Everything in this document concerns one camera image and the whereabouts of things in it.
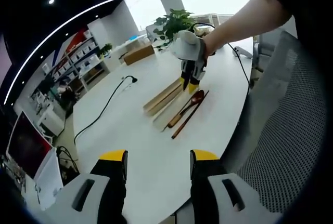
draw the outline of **monitor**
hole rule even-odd
[[[37,171],[52,146],[30,122],[24,112],[12,130],[7,154],[23,171],[35,179]]]

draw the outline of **cardboard box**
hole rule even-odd
[[[123,59],[127,65],[130,65],[152,54],[154,54],[153,47],[150,44],[146,44],[142,47],[129,51],[124,55]]]

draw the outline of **potted plant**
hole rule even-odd
[[[100,57],[101,55],[106,55],[109,51],[112,50],[112,44],[108,43],[105,44],[105,46],[97,52],[97,55]]]
[[[164,15],[163,18],[159,17],[156,19],[155,25],[160,25],[161,29],[153,30],[158,35],[158,38],[165,41],[163,45],[156,46],[159,51],[163,48],[167,48],[175,39],[176,34],[180,30],[188,30],[195,23],[195,20],[190,18],[191,12],[186,10],[174,10],[170,9],[169,15]]]

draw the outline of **white desk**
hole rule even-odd
[[[252,52],[252,38],[233,43]],[[250,77],[252,60],[241,57]],[[74,106],[74,133],[101,112],[121,77],[133,75],[138,82],[123,91],[124,82],[104,114],[76,140],[79,162],[89,173],[103,153],[129,152],[123,215],[129,223],[157,224],[190,198],[190,150],[202,149],[221,156],[239,120],[248,84],[239,61],[229,46],[209,58],[200,88],[210,93],[177,136],[172,129],[158,132],[143,105],[181,74],[181,61],[167,51],[130,66],[121,65]]]

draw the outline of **human arm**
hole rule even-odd
[[[291,14],[278,0],[250,0],[238,13],[203,38],[207,55],[226,43],[271,31],[290,17]]]

